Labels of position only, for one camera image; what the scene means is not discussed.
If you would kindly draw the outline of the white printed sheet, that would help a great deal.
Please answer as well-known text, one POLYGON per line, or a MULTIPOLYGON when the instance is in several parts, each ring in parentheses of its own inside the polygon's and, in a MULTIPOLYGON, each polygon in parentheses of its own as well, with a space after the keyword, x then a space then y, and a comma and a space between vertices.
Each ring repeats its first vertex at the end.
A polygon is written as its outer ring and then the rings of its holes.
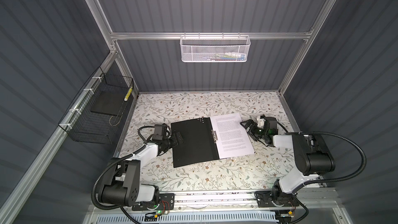
POLYGON ((210 117, 219 159, 253 155, 255 149, 239 113, 210 117))

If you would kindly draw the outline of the orange folder black inside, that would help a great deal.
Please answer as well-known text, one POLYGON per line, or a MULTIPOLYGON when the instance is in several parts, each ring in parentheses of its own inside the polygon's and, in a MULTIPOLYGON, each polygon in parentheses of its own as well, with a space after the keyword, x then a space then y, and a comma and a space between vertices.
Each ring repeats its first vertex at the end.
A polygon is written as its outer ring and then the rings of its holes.
POLYGON ((173 147, 173 167, 220 160, 210 117, 171 124, 172 134, 180 132, 183 143, 173 147))

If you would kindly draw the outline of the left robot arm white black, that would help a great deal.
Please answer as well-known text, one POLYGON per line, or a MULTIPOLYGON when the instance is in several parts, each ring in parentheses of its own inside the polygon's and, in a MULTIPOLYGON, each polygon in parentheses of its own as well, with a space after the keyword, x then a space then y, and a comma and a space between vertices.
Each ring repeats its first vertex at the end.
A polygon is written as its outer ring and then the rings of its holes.
POLYGON ((141 184, 141 169, 152 159, 182 144, 180 132, 172 132, 166 124, 145 125, 138 129, 144 144, 135 152, 112 158, 95 181, 91 191, 93 205, 102 210, 144 205, 159 205, 157 186, 141 184))

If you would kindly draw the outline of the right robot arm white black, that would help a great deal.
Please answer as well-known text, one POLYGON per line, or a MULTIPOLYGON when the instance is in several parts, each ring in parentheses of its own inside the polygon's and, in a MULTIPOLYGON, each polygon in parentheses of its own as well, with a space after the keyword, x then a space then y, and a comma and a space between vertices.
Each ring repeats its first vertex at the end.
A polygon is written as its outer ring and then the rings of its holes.
POLYGON ((259 116, 240 125, 248 136, 268 147, 293 150, 295 166, 278 179, 270 191, 257 191, 255 198, 259 207, 299 206, 296 193, 304 184, 335 169, 335 162, 322 136, 288 132, 274 117, 259 116))

